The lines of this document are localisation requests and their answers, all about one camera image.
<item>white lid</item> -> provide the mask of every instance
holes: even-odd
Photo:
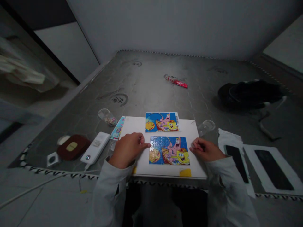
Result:
[[[64,144],[69,138],[70,136],[68,135],[62,136],[60,139],[58,139],[57,144],[60,146]]]

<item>small white box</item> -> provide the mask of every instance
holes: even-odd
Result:
[[[61,162],[61,158],[58,156],[57,152],[54,152],[47,156],[47,167],[53,166],[60,162]]]

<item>person's left hand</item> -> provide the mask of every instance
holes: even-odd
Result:
[[[116,142],[114,154],[108,163],[119,169],[125,169],[144,149],[151,146],[150,143],[145,143],[142,133],[126,134]]]

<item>hand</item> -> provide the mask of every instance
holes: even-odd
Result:
[[[126,134],[116,142],[114,154],[108,163],[119,169],[125,169],[144,149],[151,146],[150,143],[145,143],[142,133]]]
[[[216,161],[226,158],[226,155],[212,142],[196,138],[193,141],[193,146],[189,148],[196,156],[200,157],[205,162]]]

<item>black bag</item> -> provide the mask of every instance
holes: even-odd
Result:
[[[225,84],[218,91],[223,105],[232,109],[261,109],[281,100],[280,86],[264,80]]]

